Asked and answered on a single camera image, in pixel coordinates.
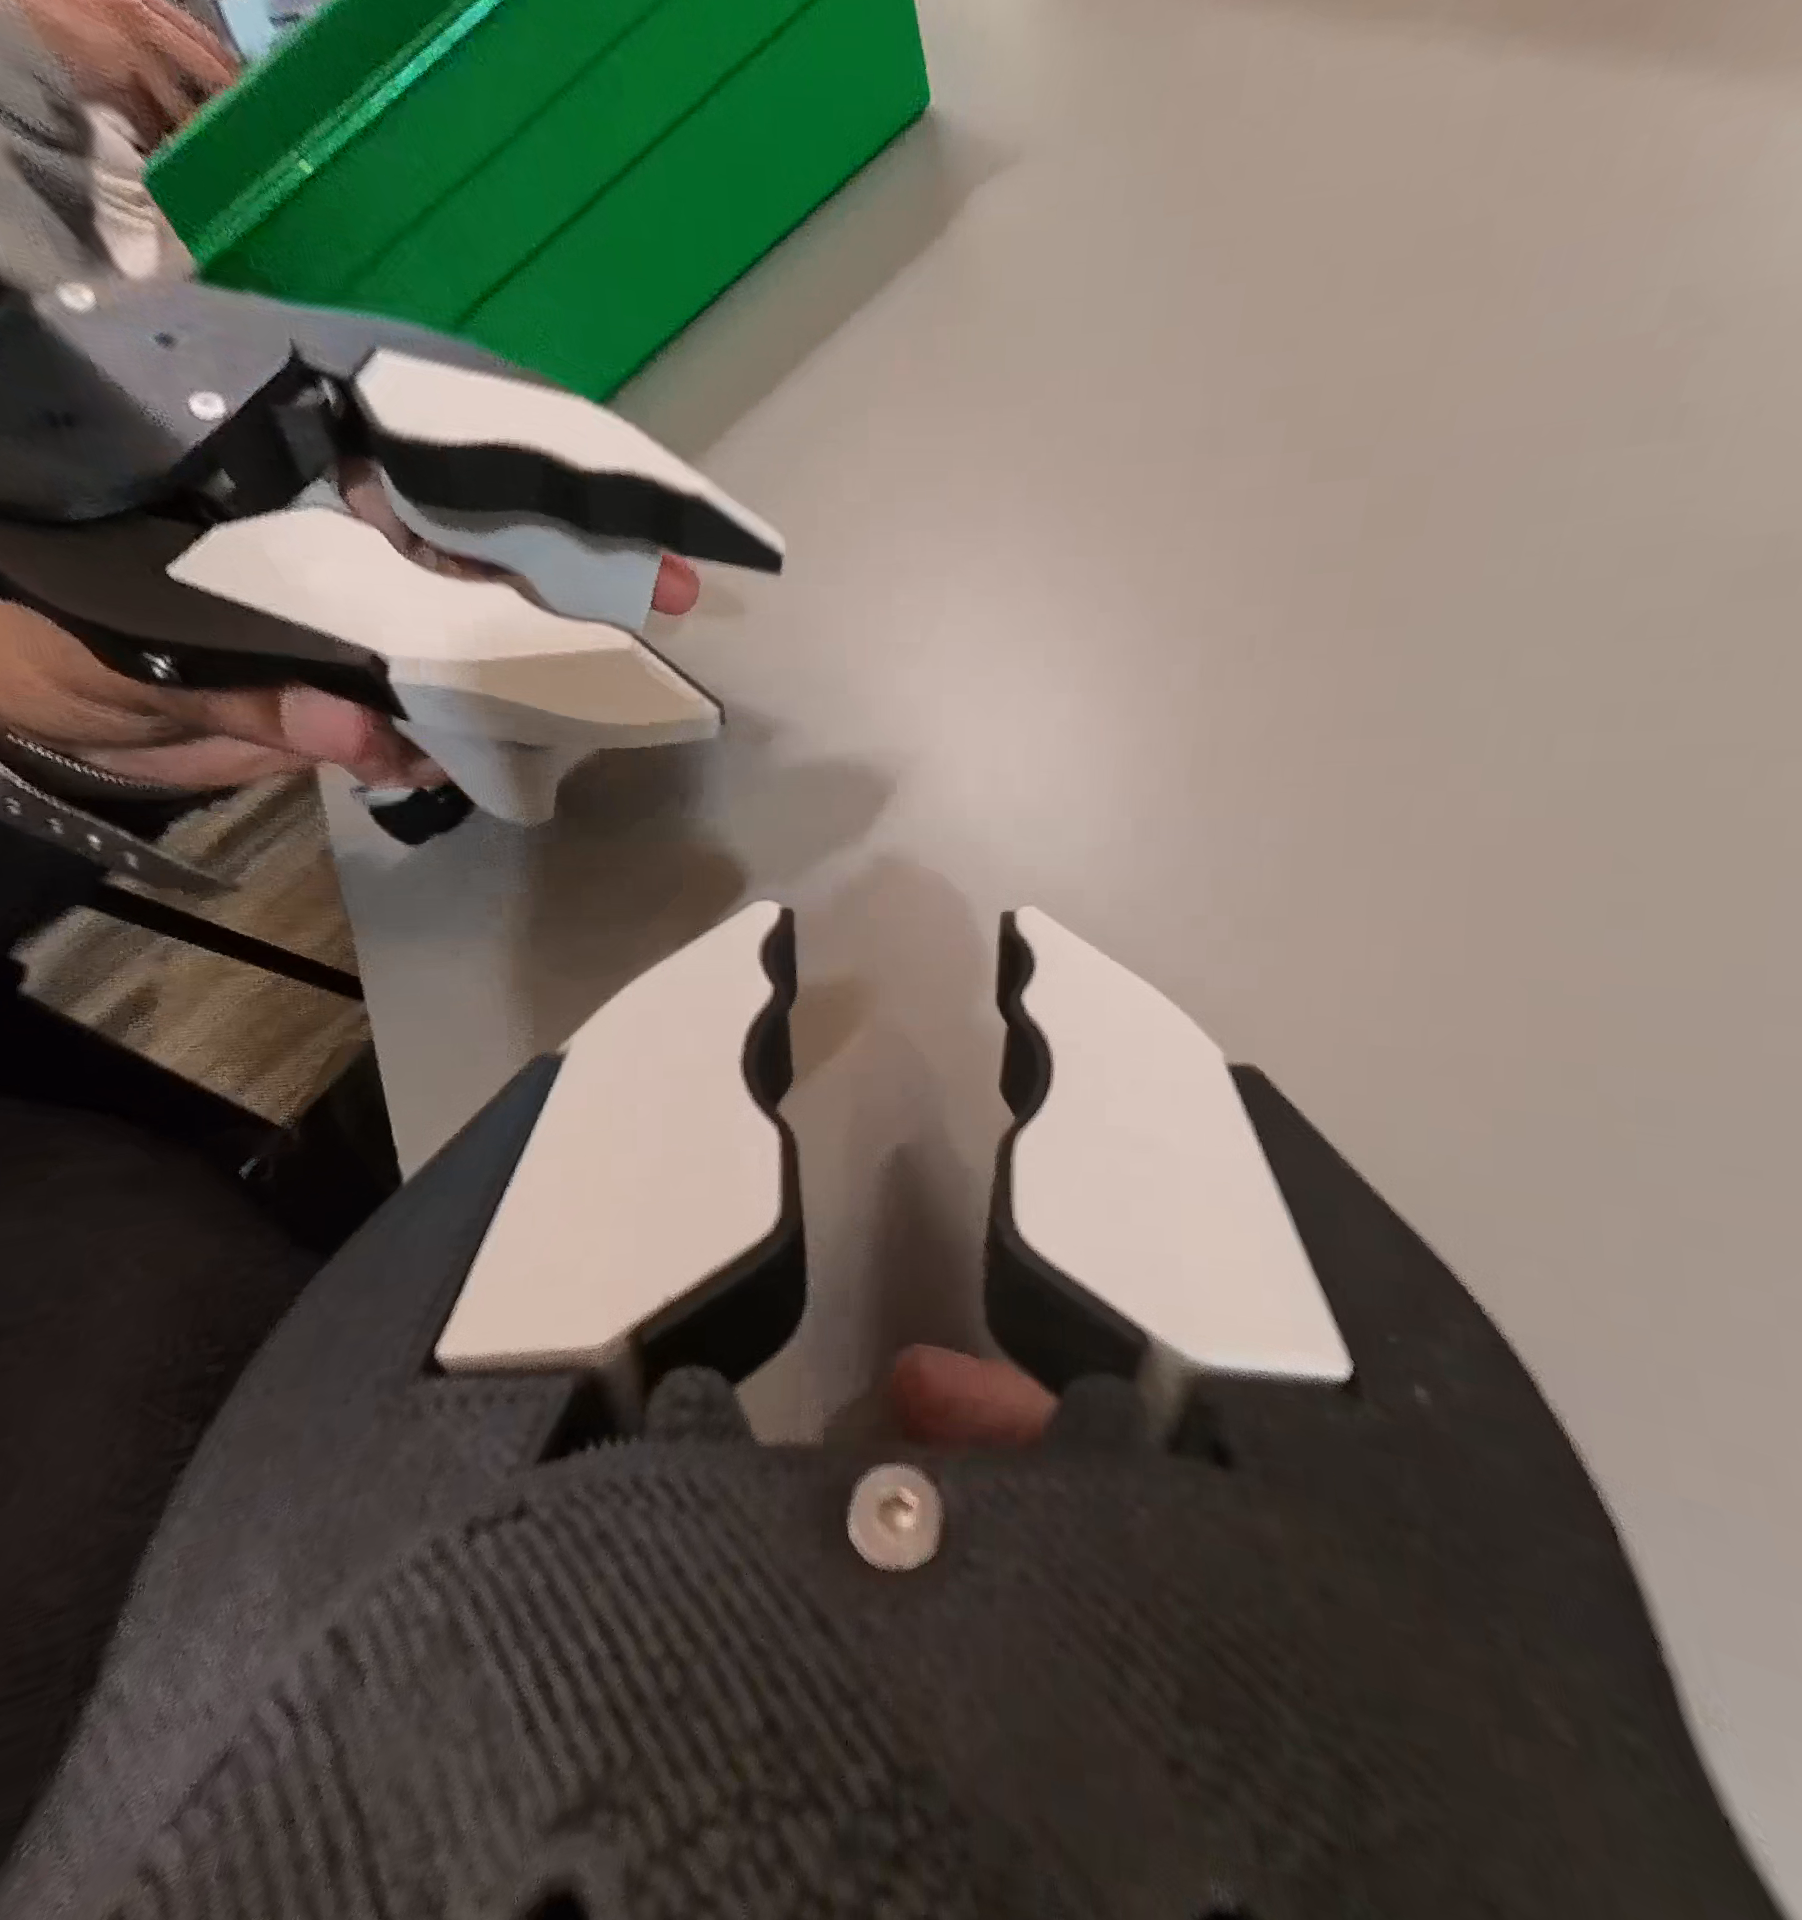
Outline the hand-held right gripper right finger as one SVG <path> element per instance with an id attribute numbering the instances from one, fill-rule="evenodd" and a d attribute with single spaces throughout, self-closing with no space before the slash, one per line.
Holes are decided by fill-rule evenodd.
<path id="1" fill-rule="evenodd" d="M 1120 1383 L 1143 1432 L 1223 1454 L 1229 1421 L 1330 1421 L 1354 1356 L 1224 1046 L 1051 911 L 1000 916 L 1007 1124 L 984 1326 L 1055 1395 Z"/>

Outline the person's left hand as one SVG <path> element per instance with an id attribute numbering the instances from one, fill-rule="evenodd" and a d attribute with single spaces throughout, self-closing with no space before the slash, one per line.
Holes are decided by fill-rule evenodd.
<path id="1" fill-rule="evenodd" d="M 385 713 L 333 692 L 145 683 L 0 599 L 0 755 L 28 774 L 217 794 L 334 766 L 370 789 L 447 783 Z"/>

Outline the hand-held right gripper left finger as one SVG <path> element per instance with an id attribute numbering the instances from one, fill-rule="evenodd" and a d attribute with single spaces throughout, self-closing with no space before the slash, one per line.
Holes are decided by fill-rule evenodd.
<path id="1" fill-rule="evenodd" d="M 566 1378 L 632 1423 L 674 1372 L 743 1386 L 808 1307 L 792 1089 L 796 919 L 753 902 L 561 1044 L 433 1348 L 438 1374 Z"/>

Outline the green plastic bin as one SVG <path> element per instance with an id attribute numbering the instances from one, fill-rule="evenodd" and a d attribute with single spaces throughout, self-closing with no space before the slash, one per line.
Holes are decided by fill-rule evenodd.
<path id="1" fill-rule="evenodd" d="M 339 1 L 146 181 L 207 281 L 606 400 L 928 106 L 913 1 Z"/>

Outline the person's right hand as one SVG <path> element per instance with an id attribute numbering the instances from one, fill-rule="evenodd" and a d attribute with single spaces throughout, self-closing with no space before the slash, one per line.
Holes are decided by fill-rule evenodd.
<path id="1" fill-rule="evenodd" d="M 916 1446 L 1017 1447 L 1045 1436 L 1058 1395 L 1005 1359 L 916 1343 L 889 1372 L 889 1407 Z"/>

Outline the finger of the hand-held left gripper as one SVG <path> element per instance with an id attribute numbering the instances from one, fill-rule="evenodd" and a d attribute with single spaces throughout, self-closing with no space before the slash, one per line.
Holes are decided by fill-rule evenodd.
<path id="1" fill-rule="evenodd" d="M 423 540 L 531 573 L 526 538 L 643 547 L 778 573 L 787 542 L 595 400 L 379 347 L 353 380 L 397 516 Z"/>
<path id="2" fill-rule="evenodd" d="M 401 727 L 492 817 L 548 821 L 562 783 L 608 751 L 700 743 L 723 708 L 648 646 L 662 553 L 495 514 L 419 514 L 457 577 L 403 556 L 334 500 L 232 519 L 169 564 L 185 587 L 379 656 Z"/>

